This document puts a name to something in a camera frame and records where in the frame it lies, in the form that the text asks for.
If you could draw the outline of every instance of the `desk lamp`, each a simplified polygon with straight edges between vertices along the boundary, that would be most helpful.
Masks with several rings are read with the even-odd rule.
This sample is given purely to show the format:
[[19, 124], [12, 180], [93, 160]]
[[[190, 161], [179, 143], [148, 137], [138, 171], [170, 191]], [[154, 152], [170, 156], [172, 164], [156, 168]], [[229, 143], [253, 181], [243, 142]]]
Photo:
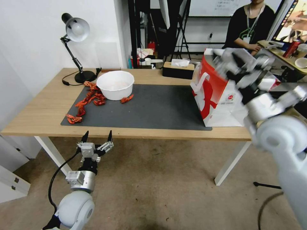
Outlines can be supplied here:
[[84, 83], [85, 81], [93, 81], [96, 79], [97, 75], [92, 71], [83, 71], [81, 63], [75, 58], [67, 46], [69, 41], [81, 42], [87, 38], [90, 33], [89, 24], [81, 18], [73, 18], [69, 13], [64, 13], [62, 15], [62, 21], [65, 23], [66, 35], [61, 38], [64, 43], [68, 53], [72, 57], [74, 63], [79, 69], [79, 73], [75, 76], [75, 81], [78, 83]]

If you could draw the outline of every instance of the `person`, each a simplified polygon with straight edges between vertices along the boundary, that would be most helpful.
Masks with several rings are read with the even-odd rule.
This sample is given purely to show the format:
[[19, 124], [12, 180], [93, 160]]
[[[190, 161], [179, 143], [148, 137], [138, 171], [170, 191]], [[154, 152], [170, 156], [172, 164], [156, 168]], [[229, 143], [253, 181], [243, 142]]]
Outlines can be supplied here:
[[274, 20], [274, 11], [264, 0], [251, 0], [231, 17], [223, 48], [245, 48], [255, 55], [261, 48], [257, 42], [267, 39]]

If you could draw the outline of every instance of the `white table leg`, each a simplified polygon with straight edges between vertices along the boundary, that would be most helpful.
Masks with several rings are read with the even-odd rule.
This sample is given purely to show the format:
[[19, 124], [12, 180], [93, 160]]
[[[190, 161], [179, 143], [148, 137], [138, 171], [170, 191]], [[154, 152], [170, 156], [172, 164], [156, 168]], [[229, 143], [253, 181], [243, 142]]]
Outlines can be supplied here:
[[[60, 167], [65, 162], [64, 158], [59, 153], [59, 151], [54, 146], [49, 137], [35, 136], [35, 138], [58, 167]], [[61, 168], [61, 170], [65, 174], [65, 176], [67, 176], [68, 172], [71, 171], [71, 168], [68, 164], [66, 164]]]
[[214, 179], [216, 186], [220, 186], [225, 178], [228, 176], [230, 171], [236, 165], [236, 163], [240, 160], [241, 156], [245, 153], [245, 151], [250, 146], [251, 142], [240, 142], [236, 147], [234, 153], [224, 164], [223, 168], [220, 170], [216, 178]]

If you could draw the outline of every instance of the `lamp base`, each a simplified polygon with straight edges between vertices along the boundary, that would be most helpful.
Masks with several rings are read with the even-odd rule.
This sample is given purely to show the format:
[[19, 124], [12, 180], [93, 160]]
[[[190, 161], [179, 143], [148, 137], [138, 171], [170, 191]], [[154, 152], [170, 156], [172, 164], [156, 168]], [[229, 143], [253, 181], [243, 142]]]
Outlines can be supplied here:
[[83, 74], [77, 73], [75, 76], [75, 81], [78, 83], [84, 83], [85, 81], [94, 81], [96, 79], [96, 74], [92, 71], [83, 71]]

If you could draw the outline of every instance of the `concrete floor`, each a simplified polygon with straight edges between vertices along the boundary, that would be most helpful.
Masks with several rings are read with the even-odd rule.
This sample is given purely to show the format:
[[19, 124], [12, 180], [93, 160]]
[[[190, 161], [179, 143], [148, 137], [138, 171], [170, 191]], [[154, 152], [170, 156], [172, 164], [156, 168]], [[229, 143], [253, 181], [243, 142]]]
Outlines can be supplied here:
[[[79, 138], [52, 138], [65, 159]], [[96, 144], [104, 139], [89, 139]], [[226, 178], [214, 177], [237, 142], [115, 139], [115, 148], [99, 163], [94, 214], [85, 226], [97, 229], [257, 229], [262, 202], [278, 190], [252, 182], [278, 184], [269, 153], [253, 146]], [[77, 169], [80, 156], [69, 165]], [[15, 173], [31, 183], [27, 197], [0, 204], [1, 229], [41, 229], [53, 207], [47, 190], [55, 164], [42, 150]], [[63, 174], [55, 179], [52, 197], [58, 204], [70, 192]], [[284, 196], [264, 210], [262, 229], [300, 229]]]

